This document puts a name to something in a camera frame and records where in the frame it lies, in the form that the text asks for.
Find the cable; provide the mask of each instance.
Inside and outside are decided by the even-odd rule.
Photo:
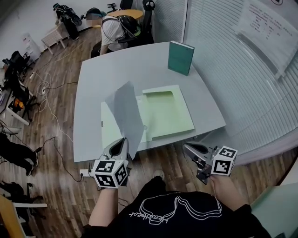
[[[124,202],[126,202],[128,205],[130,204],[127,200],[125,200],[125,199],[122,199],[122,198],[118,198],[118,199],[120,199],[120,200],[122,200],[122,201],[124,201]]]
[[[42,69],[44,66],[46,66],[49,62],[51,62],[53,58],[55,58],[55,57],[57,57],[58,55],[60,55],[65,49],[66,49],[66,48],[63,48],[62,50],[60,50],[60,52],[59,52],[58,54],[53,55],[53,57],[52,57],[47,63],[45,63],[43,66],[41,66],[41,67],[40,67],[39,69],[37,69],[36,71],[41,70],[41,69]]]
[[[119,202],[119,200],[118,200],[118,203],[119,203],[121,206],[127,207],[126,205],[121,204],[121,203]]]
[[[90,177],[92,177],[91,174],[90,174],[90,172],[91,172],[91,163],[89,163],[88,174],[89,174]]]
[[[14,134],[7,126],[4,126],[3,124],[5,124],[5,123],[1,119],[0,119],[0,124],[2,127],[5,127],[7,130],[9,130],[12,133],[12,135],[15,136],[16,138],[18,138],[18,140],[20,140],[25,146],[27,146],[30,150],[32,150],[24,141],[22,141],[16,134]]]
[[[7,160],[5,160],[3,157],[1,157],[1,159],[3,159],[4,161],[2,161],[2,162],[0,163],[0,165],[3,164],[3,163],[5,163],[5,162],[7,162]]]
[[[117,40],[119,40],[119,39],[121,39],[124,35],[125,35],[125,33],[123,32],[123,35],[122,36],[119,36],[119,37],[117,37],[115,40],[112,40],[110,37],[108,37],[107,35],[106,35],[106,33],[104,32],[104,30],[103,30],[103,24],[102,24],[102,32],[104,33],[104,35],[110,40],[110,41],[112,41],[112,42],[116,42]]]
[[[67,55],[65,55],[65,56],[63,56],[62,58],[60,58],[60,59],[58,59],[58,60],[56,60],[54,63],[56,63],[56,62],[58,62],[58,61],[60,61],[60,60],[62,60],[62,59],[64,59],[65,57],[67,57],[67,56],[69,56],[72,52],[74,52],[79,46],[81,46],[84,42],[85,42],[86,40],[84,40],[81,44],[79,44],[73,51],[71,51],[70,53],[68,53]]]
[[[46,143],[47,141],[49,141],[49,140],[52,140],[52,139],[55,139],[55,136],[52,137],[52,138],[50,138],[50,139],[47,139],[47,140],[43,143],[42,147],[37,148],[37,149],[35,150],[35,152],[36,152],[36,153],[39,153],[39,152],[43,149],[43,147],[45,146],[45,143]]]
[[[66,84],[75,84],[75,83],[78,83],[79,81],[76,81],[76,82],[71,82],[71,83],[65,83],[65,84],[62,84],[62,85],[60,85],[60,86],[58,86],[58,87],[49,87],[49,88],[46,88],[46,89],[56,89],[56,88],[60,88],[60,87],[62,87],[62,86],[64,86],[64,85],[66,85]]]
[[[38,93],[39,95],[43,96],[43,101],[42,101],[41,104],[40,104],[40,107],[39,107],[39,109],[38,109],[38,112],[42,112],[42,111],[45,110],[46,107],[48,106],[48,108],[50,109],[51,114],[56,118],[57,123],[58,123],[57,136],[58,136],[58,130],[60,130],[60,131],[61,131],[63,134],[65,134],[65,135],[71,140],[71,142],[73,143],[74,141],[70,138],[70,136],[67,135],[67,134],[61,129],[61,126],[60,126],[60,124],[59,124],[58,118],[57,118],[56,115],[52,112],[52,109],[51,109],[51,107],[50,107],[50,105],[49,105],[49,103],[48,103],[47,93],[48,93],[48,91],[50,90],[51,83],[52,83],[52,77],[51,77],[51,75],[50,75],[49,73],[47,73],[47,75],[50,76],[50,82],[47,82],[45,79],[43,79],[41,76],[39,76],[38,73],[36,73],[36,75],[42,80],[42,83],[38,85],[38,87],[37,87],[36,90],[37,90],[37,93]],[[43,84],[47,84],[47,86],[44,86],[44,87],[43,87],[43,89],[42,89],[43,92],[42,92],[42,94],[41,94],[41,93],[38,92],[38,89],[39,89],[40,86],[43,85]],[[44,102],[46,102],[46,104],[45,104],[45,106],[43,107],[43,109],[40,110],[41,105],[42,105]]]
[[[57,148],[56,145],[55,145],[55,139],[56,139],[56,137],[54,137],[53,144],[54,144],[54,147],[55,147],[56,151],[59,153],[59,155],[60,155],[60,157],[61,157],[63,168],[64,168],[65,171],[66,171],[66,172],[73,178],[73,180],[74,180],[75,182],[80,183],[80,182],[82,181],[82,179],[83,179],[83,174],[81,174],[81,179],[80,179],[80,180],[76,180],[76,179],[73,177],[73,175],[72,175],[70,172],[68,172],[68,170],[66,169],[66,167],[65,167],[65,165],[64,165],[63,157],[62,157],[62,155],[60,154],[58,148]]]

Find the white wall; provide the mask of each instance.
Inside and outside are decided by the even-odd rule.
[[[16,50],[25,53],[23,33],[29,33],[40,49],[45,49],[41,39],[55,26],[53,5],[57,2],[73,8],[80,16],[92,7],[107,12],[111,9],[108,3],[115,3],[119,8],[121,0],[23,0],[0,25],[0,60],[9,59]]]

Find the round table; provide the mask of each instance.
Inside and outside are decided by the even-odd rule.
[[[127,15],[127,16],[133,17],[134,19],[139,19],[140,17],[143,16],[143,14],[144,13],[141,10],[127,9],[127,10],[119,10],[119,11],[108,13],[108,16],[117,17],[122,15]]]

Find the green book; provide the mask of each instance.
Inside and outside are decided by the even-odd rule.
[[[169,43],[168,69],[188,75],[195,48],[179,42]]]

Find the white box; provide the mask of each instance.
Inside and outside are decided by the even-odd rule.
[[[237,150],[223,146],[213,159],[211,174],[229,176],[234,167],[237,152]]]

